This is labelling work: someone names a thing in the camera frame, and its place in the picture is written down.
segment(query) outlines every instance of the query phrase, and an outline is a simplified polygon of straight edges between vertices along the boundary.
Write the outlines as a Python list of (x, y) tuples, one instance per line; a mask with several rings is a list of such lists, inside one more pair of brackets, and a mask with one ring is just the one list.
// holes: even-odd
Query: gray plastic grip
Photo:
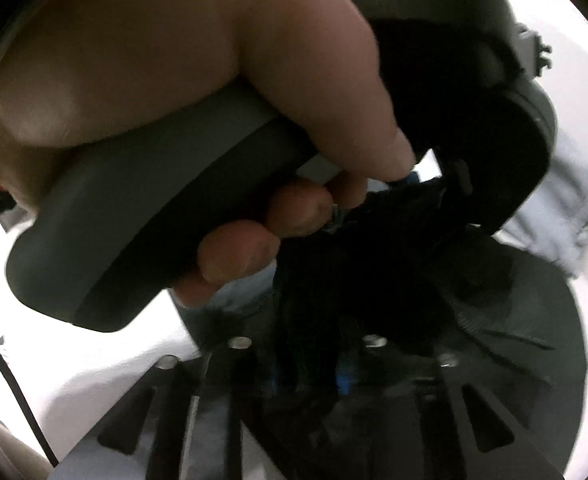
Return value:
[[(236, 80), (196, 105), (88, 147), (14, 245), (6, 266), (13, 293), (74, 322), (88, 292), (141, 228), (203, 170), (277, 117), (251, 85)], [(197, 216), (199, 205), (183, 213)]]

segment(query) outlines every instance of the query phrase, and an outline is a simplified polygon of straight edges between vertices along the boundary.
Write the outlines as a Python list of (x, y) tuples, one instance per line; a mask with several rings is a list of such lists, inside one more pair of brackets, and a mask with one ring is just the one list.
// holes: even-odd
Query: black fabric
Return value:
[[(424, 464), (434, 456), (446, 471), (465, 469), (456, 453), (442, 455), (456, 449), (438, 386), (443, 349), (464, 363), (460, 386), (490, 391), (564, 470), (586, 375), (576, 304), (556, 267), (466, 224), (461, 197), (455, 175), (371, 193), (335, 234), (284, 240), (274, 292), (254, 308), (181, 314), (204, 351), (238, 334), (260, 349), (270, 392), (262, 423), (296, 478), (367, 478), (394, 457), (406, 480), (449, 478), (430, 476)], [(388, 339), (382, 360), (359, 351), (365, 334)], [(440, 399), (431, 422), (420, 416), (421, 431), (417, 381)], [(396, 444), (386, 433), (391, 416)]]

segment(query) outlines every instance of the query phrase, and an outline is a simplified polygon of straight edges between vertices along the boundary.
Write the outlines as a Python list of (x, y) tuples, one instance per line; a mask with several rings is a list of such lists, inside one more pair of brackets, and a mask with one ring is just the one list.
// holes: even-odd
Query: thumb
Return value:
[(253, 0), (239, 27), (241, 70), (333, 163), (399, 180), (414, 153), (378, 74), (378, 49), (350, 0)]

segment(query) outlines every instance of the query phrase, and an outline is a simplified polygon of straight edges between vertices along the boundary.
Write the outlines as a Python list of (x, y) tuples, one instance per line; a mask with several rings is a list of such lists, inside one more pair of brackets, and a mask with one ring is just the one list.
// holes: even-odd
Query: hand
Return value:
[(366, 178), (414, 164), (378, 76), (373, 34), (350, 0), (47, 0), (0, 61), (0, 184), (37, 210), (76, 146), (149, 123), (247, 77), (346, 170), (295, 180), (266, 221), (205, 237), (175, 284), (202, 304), (365, 196)]

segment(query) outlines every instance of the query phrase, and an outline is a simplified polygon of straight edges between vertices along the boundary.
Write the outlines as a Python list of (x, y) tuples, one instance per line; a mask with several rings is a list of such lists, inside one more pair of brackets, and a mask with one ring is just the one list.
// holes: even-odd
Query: fingernail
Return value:
[(400, 128), (398, 129), (396, 144), (399, 166), (402, 168), (404, 176), (407, 176), (416, 165), (416, 156), (414, 155), (412, 145)]
[(203, 306), (219, 290), (219, 285), (207, 282), (199, 273), (191, 272), (178, 280), (170, 289), (177, 306), (193, 308)]
[(254, 253), (247, 262), (247, 266), (243, 271), (243, 277), (251, 276), (257, 273), (259, 270), (263, 270), (276, 258), (279, 252), (280, 240), (276, 243), (265, 242), (254, 250)]
[(290, 229), (288, 237), (308, 236), (318, 231), (332, 219), (332, 210), (325, 203), (319, 203), (305, 220)]

